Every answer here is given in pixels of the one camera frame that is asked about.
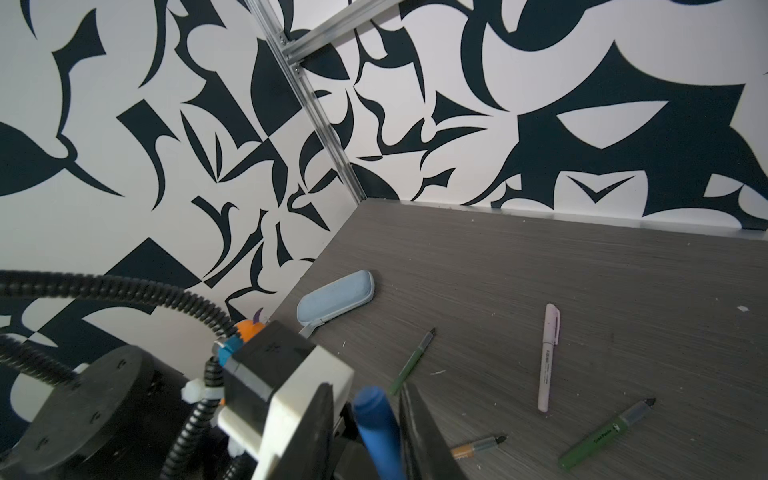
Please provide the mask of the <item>blue pen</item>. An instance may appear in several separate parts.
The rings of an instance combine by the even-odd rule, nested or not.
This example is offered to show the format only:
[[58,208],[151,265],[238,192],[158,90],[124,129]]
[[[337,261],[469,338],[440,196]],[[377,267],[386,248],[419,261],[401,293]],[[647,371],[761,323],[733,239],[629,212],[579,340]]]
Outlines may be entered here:
[[375,386],[364,387],[355,396],[352,407],[358,431],[379,478],[405,479],[399,425],[386,392]]

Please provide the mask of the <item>pink fountain pen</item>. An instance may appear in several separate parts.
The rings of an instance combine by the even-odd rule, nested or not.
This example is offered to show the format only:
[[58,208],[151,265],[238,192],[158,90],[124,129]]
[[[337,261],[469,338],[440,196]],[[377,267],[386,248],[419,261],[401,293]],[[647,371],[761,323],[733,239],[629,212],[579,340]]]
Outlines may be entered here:
[[554,350],[559,342],[560,328],[560,310],[554,304],[549,303],[545,307],[537,398],[537,409],[542,413],[549,410]]

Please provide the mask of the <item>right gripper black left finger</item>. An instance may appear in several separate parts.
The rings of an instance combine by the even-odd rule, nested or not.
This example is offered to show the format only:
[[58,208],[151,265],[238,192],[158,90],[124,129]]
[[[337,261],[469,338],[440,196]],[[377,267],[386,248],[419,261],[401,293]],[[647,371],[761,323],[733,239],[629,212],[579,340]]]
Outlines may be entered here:
[[334,425],[332,386],[322,383],[268,479],[329,479]]

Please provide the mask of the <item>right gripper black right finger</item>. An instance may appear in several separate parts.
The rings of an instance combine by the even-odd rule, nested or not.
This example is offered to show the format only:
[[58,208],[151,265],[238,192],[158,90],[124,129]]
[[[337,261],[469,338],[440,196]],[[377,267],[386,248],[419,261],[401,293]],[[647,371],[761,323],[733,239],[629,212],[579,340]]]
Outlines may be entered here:
[[402,459],[410,480],[467,480],[417,387],[404,383],[399,393]]

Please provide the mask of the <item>orange brown pen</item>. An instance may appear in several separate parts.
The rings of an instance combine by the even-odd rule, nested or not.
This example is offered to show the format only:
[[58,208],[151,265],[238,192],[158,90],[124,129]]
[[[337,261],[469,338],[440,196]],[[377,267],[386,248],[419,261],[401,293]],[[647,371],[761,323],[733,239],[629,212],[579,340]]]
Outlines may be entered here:
[[478,453],[497,448],[506,440],[506,435],[497,435],[475,440],[452,448],[451,455],[455,460],[473,458]]

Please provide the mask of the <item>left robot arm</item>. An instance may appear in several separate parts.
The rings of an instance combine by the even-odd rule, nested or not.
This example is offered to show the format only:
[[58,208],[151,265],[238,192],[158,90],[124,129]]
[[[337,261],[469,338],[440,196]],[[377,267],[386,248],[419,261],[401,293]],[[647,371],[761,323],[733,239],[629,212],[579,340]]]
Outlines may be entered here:
[[[5,270],[1,294],[169,308],[214,331],[225,351],[241,344],[235,323],[216,304],[155,281]],[[212,424],[224,387],[217,357],[196,383],[136,346],[75,371],[3,336],[1,362],[51,387],[21,439],[2,454],[5,479],[247,479],[254,472],[254,461],[228,452]]]

